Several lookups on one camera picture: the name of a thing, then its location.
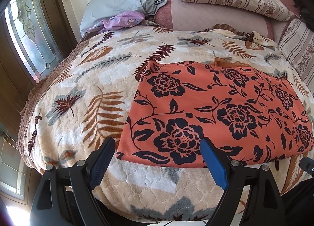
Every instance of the metal screw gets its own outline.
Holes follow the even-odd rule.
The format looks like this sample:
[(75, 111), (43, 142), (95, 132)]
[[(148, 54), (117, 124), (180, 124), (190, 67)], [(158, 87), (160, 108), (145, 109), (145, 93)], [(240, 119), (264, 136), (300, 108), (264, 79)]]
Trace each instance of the metal screw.
[(52, 170), (52, 169), (53, 169), (53, 165), (48, 164), (48, 165), (46, 166), (46, 170)]
[(269, 167), (268, 167), (267, 165), (262, 165), (262, 169), (263, 169), (264, 171), (268, 171), (268, 170), (269, 170)]
[(232, 160), (231, 165), (237, 167), (239, 165), (239, 162), (237, 160)]
[(85, 160), (79, 160), (76, 165), (78, 165), (79, 167), (84, 166), (85, 165)]

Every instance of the blue gripper pad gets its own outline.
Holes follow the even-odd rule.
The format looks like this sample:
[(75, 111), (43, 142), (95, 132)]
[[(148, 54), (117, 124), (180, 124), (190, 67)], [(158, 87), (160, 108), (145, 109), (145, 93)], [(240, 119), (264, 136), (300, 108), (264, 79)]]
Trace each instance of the blue gripper pad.
[(202, 139), (200, 142), (200, 151), (216, 185), (226, 190), (229, 185), (226, 176), (227, 172), (205, 139)]
[(100, 185), (114, 153), (115, 142), (113, 139), (111, 139), (99, 155), (92, 169), (90, 170), (90, 181), (88, 183), (90, 190)]

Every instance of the bed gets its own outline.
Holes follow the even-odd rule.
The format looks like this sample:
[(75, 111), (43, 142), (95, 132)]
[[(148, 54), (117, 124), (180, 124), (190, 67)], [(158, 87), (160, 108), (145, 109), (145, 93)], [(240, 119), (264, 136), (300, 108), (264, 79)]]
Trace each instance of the bed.
[[(173, 7), (173, 0), (168, 1)], [(267, 38), (269, 33), (280, 42), (279, 35), (275, 39), (274, 32), (268, 33), (267, 27), (271, 25), (268, 20), (263, 18), (263, 21), (266, 28), (261, 39), (265, 44), (276, 44)], [(213, 29), (214, 25), (176, 31), (173, 23), (168, 22), (172, 27), (167, 26), (167, 22), (162, 24), (144, 21), (143, 26), (85, 37), (53, 73), (40, 82), (23, 111), (18, 137), (20, 152), (29, 166), (42, 174), (47, 164), (72, 166), (86, 159), (107, 136), (116, 140), (118, 148), (134, 94), (151, 61), (211, 64), (222, 59), (284, 78), (301, 100), (313, 127), (312, 92), (278, 46), (234, 39), (235, 29), (222, 31)], [(284, 26), (279, 26), (284, 33)], [(148, 166), (121, 160), (122, 156), (118, 150), (100, 186), (93, 191), (111, 211), (139, 222), (206, 220), (214, 212), (223, 191), (216, 186), (207, 168)], [(272, 162), (265, 160), (281, 194), (309, 179), (309, 175), (299, 169), (303, 157), (313, 159), (314, 152)], [(237, 213), (244, 210), (248, 191), (244, 189)]]

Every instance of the purple floral cloth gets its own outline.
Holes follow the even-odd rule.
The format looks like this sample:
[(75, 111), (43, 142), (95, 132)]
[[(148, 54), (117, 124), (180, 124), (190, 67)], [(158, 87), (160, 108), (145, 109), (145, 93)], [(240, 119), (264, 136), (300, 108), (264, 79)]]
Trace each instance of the purple floral cloth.
[(145, 15), (140, 12), (128, 11), (123, 12), (115, 17), (110, 18), (109, 20), (102, 20), (94, 25), (92, 28), (89, 28), (87, 32), (96, 32), (103, 33), (106, 30), (119, 30), (124, 27), (133, 27), (139, 24), (145, 19)]

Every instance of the sunlight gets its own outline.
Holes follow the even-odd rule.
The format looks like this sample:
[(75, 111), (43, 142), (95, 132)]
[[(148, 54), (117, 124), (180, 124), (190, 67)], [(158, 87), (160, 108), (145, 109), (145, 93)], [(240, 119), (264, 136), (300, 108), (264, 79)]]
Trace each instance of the sunlight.
[(29, 226), (29, 213), (21, 208), (7, 207), (15, 226)]

